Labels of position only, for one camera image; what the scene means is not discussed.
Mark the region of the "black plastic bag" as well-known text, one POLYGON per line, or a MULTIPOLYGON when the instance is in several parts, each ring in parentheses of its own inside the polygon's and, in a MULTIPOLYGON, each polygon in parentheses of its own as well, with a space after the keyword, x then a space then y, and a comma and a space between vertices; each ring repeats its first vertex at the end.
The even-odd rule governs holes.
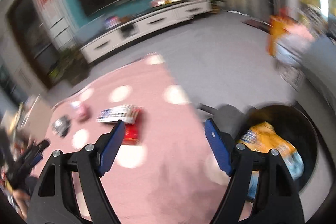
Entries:
POLYGON ((54 123, 52 124, 52 132, 55 135, 64 138, 68 134, 70 126, 71 126, 71 119, 69 118, 69 116, 64 115, 59 119, 57 119, 56 121, 54 121, 54 123))

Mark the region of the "pink plastic bag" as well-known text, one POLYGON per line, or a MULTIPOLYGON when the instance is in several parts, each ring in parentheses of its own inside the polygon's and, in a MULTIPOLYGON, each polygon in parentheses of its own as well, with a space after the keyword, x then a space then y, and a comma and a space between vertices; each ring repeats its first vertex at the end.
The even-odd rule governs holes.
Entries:
POLYGON ((91 114, 89 107, 81 101, 74 101, 71 103, 73 110, 75 111, 75 118, 78 122, 87 121, 91 114))

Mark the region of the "red shiny box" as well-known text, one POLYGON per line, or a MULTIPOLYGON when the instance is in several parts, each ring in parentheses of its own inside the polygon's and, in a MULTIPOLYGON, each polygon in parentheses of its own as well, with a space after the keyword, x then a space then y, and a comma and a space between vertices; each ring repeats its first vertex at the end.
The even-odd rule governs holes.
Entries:
POLYGON ((125 136, 122 145, 138 145, 141 142, 144 121, 143 115, 143 108, 137 107, 134 114, 134 123, 125 125, 125 136))

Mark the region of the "orange chip bag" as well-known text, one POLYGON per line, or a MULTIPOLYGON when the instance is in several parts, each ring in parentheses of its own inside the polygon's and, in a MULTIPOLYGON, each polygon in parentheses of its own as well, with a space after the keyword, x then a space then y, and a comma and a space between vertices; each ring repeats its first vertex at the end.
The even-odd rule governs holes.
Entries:
POLYGON ((251 151, 261 153, 268 153, 270 150, 276 149, 284 158, 297 153, 296 148, 277 135, 273 126, 268 122, 252 126, 238 139, 238 143, 243 143, 251 151))

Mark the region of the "large plant left of cabinet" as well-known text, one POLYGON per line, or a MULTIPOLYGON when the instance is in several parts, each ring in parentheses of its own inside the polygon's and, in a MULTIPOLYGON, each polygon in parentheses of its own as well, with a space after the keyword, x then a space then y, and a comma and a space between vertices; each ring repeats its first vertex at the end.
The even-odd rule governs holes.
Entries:
POLYGON ((90 67, 78 47, 72 46, 60 51, 59 59, 52 65, 48 77, 52 85, 66 80, 76 86, 89 76, 90 67))

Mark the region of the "grey sofa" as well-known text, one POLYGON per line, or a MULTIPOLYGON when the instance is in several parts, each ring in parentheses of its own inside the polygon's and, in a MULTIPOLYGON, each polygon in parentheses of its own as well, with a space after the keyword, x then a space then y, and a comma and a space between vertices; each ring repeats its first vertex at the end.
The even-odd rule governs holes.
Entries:
POLYGON ((328 36, 312 43, 301 60, 304 81, 297 99, 335 115, 335 44, 328 36))

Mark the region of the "white grey plastic bag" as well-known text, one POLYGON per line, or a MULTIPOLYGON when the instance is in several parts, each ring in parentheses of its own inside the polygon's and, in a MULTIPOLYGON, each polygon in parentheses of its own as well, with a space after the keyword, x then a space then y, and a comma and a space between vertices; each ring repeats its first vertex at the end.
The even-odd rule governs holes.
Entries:
POLYGON ((285 33, 276 39, 275 57, 284 65, 298 68, 302 57, 315 41, 309 29, 302 24, 285 27, 285 33))

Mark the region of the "potted plant by cabinet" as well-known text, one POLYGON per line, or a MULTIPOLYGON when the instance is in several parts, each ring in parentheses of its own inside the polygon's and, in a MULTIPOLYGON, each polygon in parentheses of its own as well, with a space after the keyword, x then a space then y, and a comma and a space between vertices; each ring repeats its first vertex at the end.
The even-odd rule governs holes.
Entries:
POLYGON ((226 3, 226 1, 224 0, 209 0, 210 5, 211 5, 211 14, 218 14, 219 12, 221 12, 224 4, 226 3))

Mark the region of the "black round trash bin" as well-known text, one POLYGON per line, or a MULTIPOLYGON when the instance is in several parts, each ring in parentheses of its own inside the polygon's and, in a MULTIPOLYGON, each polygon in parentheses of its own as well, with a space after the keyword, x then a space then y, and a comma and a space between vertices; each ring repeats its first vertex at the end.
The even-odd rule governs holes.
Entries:
POLYGON ((252 126, 268 122, 277 135, 290 142, 301 156, 304 172, 294 181, 298 191, 309 181, 317 159, 317 134, 307 119, 298 109, 288 105, 266 105, 260 109, 250 109, 236 126, 235 139, 238 139, 252 126))

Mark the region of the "orange shopping bag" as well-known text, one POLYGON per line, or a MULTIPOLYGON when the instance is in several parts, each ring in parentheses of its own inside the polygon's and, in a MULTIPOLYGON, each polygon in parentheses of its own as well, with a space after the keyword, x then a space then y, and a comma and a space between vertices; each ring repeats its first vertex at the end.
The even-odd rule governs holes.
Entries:
POLYGON ((269 38, 267 43, 267 52, 270 56, 275 57, 276 54, 276 40, 285 33, 288 33, 286 28, 293 23, 287 15, 287 9, 281 8, 278 15, 270 17, 269 38))

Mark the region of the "pink polka dot rug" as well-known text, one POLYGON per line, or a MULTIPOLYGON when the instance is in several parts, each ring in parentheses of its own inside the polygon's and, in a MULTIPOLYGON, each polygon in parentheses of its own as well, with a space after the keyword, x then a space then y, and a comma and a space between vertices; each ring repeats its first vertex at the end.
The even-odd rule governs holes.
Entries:
POLYGON ((59 102, 52 120, 74 117, 72 102, 83 102, 91 118, 72 121, 60 138, 49 128, 47 160, 54 150, 78 151, 112 126, 96 121, 100 112, 120 105, 142 108, 136 145, 122 146, 101 182, 122 223, 209 223, 226 191, 222 172, 204 127, 183 89, 176 85, 161 55, 152 54, 96 79, 59 102))

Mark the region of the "white blue toothpaste box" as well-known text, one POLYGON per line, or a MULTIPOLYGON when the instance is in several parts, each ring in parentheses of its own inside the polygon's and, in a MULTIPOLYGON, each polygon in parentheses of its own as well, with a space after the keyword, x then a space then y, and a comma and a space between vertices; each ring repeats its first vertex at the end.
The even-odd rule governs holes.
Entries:
POLYGON ((134 124, 143 108, 135 105, 119 105, 100 112, 96 122, 117 123, 119 120, 125 124, 134 124))

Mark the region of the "white TV cabinet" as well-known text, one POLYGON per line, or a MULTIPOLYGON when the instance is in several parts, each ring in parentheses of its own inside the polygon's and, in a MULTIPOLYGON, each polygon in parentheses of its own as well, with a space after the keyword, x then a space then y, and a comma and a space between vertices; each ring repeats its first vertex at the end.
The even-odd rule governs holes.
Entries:
POLYGON ((209 0, 190 0, 169 5, 112 28, 81 47, 80 51, 87 62, 92 63, 132 41, 210 11, 209 0))

